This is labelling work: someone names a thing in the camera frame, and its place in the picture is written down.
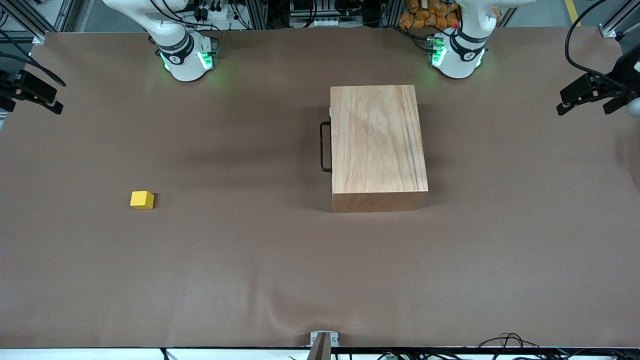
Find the yellow cube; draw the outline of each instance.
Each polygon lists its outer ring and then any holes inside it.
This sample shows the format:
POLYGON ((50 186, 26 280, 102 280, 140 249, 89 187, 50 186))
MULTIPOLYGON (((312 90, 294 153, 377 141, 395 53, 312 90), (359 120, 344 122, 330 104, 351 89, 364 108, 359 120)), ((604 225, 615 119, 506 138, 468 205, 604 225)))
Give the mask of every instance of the yellow cube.
POLYGON ((139 210, 150 210, 154 208, 154 194, 150 192, 132 192, 131 207, 139 210))

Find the drawer handle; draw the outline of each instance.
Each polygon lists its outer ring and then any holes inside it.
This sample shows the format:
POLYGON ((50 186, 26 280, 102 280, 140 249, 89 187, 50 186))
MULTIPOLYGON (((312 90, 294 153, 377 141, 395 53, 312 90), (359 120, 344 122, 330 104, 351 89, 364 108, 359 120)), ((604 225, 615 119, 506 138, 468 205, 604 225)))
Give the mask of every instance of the drawer handle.
POLYGON ((331 129, 331 122, 323 121, 320 123, 320 168, 324 172, 331 172, 331 168, 324 167, 324 143, 322 139, 322 130, 324 126, 329 126, 329 129, 331 129))

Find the brown table surface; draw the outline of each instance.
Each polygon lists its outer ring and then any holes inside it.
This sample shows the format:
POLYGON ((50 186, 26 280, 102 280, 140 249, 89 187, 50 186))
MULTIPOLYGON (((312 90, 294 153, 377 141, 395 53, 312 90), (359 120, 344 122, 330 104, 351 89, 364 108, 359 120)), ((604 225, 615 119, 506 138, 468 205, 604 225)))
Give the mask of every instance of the brown table surface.
MULTIPOLYGON (((390 29, 234 32, 196 83, 144 34, 50 34, 64 113, 0 134, 0 346, 640 345, 640 127, 556 115, 565 33, 500 29, 455 81, 390 29), (416 87, 429 194, 330 213, 329 87, 383 84, 416 87)), ((620 49, 582 28, 573 53, 620 49)))

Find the wooden box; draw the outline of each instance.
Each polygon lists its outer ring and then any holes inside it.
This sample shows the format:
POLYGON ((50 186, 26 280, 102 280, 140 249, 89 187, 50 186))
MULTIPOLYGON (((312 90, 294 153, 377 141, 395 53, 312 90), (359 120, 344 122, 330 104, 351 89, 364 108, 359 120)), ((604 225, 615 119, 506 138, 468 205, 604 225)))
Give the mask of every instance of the wooden box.
POLYGON ((331 88, 333 211, 409 211, 426 166, 413 85, 331 88))

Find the yellow floor line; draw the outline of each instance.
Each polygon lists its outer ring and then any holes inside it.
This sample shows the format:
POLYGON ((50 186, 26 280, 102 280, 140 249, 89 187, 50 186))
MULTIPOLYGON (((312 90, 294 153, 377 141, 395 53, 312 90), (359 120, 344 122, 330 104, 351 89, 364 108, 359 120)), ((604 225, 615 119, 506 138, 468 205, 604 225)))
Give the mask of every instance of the yellow floor line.
POLYGON ((566 11, 569 12, 569 18, 571 18, 571 23, 575 22, 575 19, 578 19, 578 11, 575 9, 575 4, 573 0, 564 0, 564 4, 566 5, 566 11))

